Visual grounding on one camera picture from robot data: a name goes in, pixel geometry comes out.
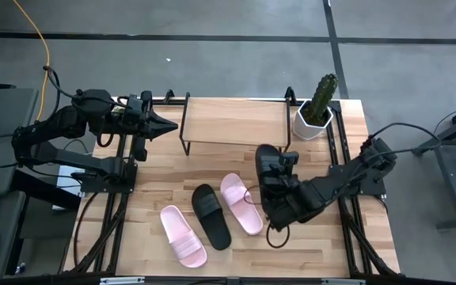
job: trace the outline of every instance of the slipper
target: slipper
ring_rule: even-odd
[[[231,244],[231,235],[222,215],[221,204],[210,185],[202,184],[193,192],[193,210],[213,248],[226,249]]]
[[[166,236],[179,262],[187,268],[198,268],[207,262],[207,252],[175,206],[167,206],[161,210],[161,222]]]
[[[247,191],[244,182],[237,174],[230,173],[222,179],[221,195],[246,233],[251,235],[260,233],[263,229],[260,214],[251,204],[253,202],[251,193]]]

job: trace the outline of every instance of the white pot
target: white pot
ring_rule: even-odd
[[[298,111],[294,114],[294,123],[293,123],[293,133],[298,136],[302,140],[311,140],[314,139],[315,137],[319,136],[320,133],[326,129],[326,127],[330,124],[330,121],[332,121],[333,114],[332,110],[330,110],[330,107],[327,107],[327,112],[329,119],[326,121],[325,126],[319,127],[319,126],[313,126],[309,125],[306,123],[304,118],[302,117],[302,114],[300,110],[304,107],[306,103],[310,102],[304,101],[302,103],[302,106],[298,109]]]

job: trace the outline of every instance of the gray floor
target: gray floor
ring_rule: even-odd
[[[103,0],[96,5],[88,0],[21,0],[21,4],[47,32],[329,35],[321,0]],[[456,0],[331,0],[331,4],[338,36],[456,38]],[[0,0],[0,29],[30,27],[12,2]],[[287,86],[293,86],[299,97],[308,97],[318,79],[335,70],[328,43],[48,40],[48,44],[64,89],[107,89],[112,95],[144,89],[163,95],[173,89],[176,94],[189,91],[204,97],[281,97]],[[456,109],[456,45],[340,44],[339,49],[348,95],[363,101],[370,131],[393,121],[433,129]],[[0,39],[0,82],[39,89],[43,64],[40,41]],[[47,94],[50,112],[54,100],[50,86]],[[415,146],[427,138],[403,127],[389,129],[382,137],[393,149]],[[94,144],[92,135],[84,140]],[[67,141],[55,143],[64,146]],[[82,151],[80,146],[72,149]],[[385,183],[402,272],[456,281],[456,230],[435,229],[436,223],[455,216],[435,157],[400,155]],[[23,255],[27,274],[53,273],[62,252],[48,249],[63,248],[74,216],[46,215],[48,205],[33,205],[26,221],[29,236],[41,235],[36,224],[42,219],[61,226],[28,245]]]

